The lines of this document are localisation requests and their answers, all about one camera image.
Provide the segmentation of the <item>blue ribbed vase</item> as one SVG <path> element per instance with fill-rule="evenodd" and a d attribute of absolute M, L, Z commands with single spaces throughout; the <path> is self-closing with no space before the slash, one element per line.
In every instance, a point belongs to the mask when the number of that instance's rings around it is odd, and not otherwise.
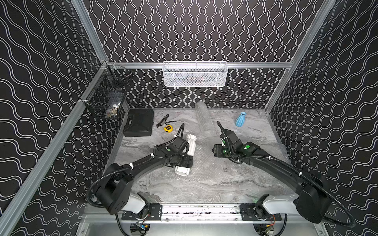
<path fill-rule="evenodd" d="M 241 112 L 238 118 L 235 120 L 235 125 L 237 127 L 242 127 L 246 120 L 246 112 Z"/>

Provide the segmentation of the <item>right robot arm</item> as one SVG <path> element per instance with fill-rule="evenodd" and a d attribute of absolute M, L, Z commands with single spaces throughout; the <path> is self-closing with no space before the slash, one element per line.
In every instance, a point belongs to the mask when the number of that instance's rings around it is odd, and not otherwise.
<path fill-rule="evenodd" d="M 227 158 L 236 164 L 246 164 L 270 174 L 287 185 L 293 192 L 291 196 L 271 196 L 265 194 L 255 204 L 257 218 L 265 219 L 275 214 L 295 214 L 312 223 L 323 220 L 346 228 L 356 226 L 356 220 L 337 198 L 330 192 L 325 176 L 303 172 L 268 154 L 260 146 L 247 142 L 245 144 L 228 129 L 220 133 L 221 144 L 213 147 L 217 158 Z M 336 203 L 348 216 L 348 222 L 327 217 L 325 214 L 332 203 Z"/>

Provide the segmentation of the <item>bubble white cylinder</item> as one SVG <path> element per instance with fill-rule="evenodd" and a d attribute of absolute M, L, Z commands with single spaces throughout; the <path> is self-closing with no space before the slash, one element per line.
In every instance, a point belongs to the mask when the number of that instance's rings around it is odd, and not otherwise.
<path fill-rule="evenodd" d="M 184 155 L 184 163 L 183 164 L 180 163 L 179 165 L 175 167 L 175 173 L 177 175 L 180 175 L 183 177 L 187 177 L 189 175 L 190 170 L 194 164 L 196 140 L 197 140 L 197 137 L 195 135 L 192 135 L 192 134 L 187 135 L 186 141 L 188 142 L 189 147 L 186 148 L 185 151 L 188 151 L 188 152 Z"/>

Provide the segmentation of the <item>clear bubble wrap sheet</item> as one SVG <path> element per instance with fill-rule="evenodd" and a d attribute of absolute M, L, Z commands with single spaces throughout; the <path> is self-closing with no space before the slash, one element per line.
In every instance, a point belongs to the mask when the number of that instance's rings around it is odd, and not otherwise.
<path fill-rule="evenodd" d="M 194 165 L 174 184 L 178 203 L 255 203 L 262 195 L 294 193 L 282 181 L 247 164 L 235 164 L 212 153 L 215 138 L 196 142 Z"/>
<path fill-rule="evenodd" d="M 271 156 L 291 165 L 284 145 L 271 142 L 264 145 L 264 150 Z"/>

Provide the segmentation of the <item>clear bubble wrap roll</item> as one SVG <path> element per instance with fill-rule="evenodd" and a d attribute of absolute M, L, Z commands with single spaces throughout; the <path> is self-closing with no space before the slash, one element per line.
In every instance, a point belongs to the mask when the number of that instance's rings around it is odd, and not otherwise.
<path fill-rule="evenodd" d="M 195 111 L 202 135 L 204 137 L 215 136 L 216 130 L 206 104 L 203 101 L 197 102 Z"/>

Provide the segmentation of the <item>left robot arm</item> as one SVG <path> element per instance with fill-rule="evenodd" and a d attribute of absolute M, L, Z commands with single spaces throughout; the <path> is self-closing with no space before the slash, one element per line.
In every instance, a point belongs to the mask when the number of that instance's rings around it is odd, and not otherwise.
<path fill-rule="evenodd" d="M 138 197 L 131 197 L 133 184 L 146 174 L 163 167 L 187 177 L 194 164 L 197 137 L 189 134 L 186 139 L 176 136 L 173 140 L 154 147 L 151 154 L 135 162 L 109 166 L 108 170 L 88 188 L 85 199 L 91 206 L 104 208 L 109 214 L 121 210 L 139 213 L 146 205 Z"/>

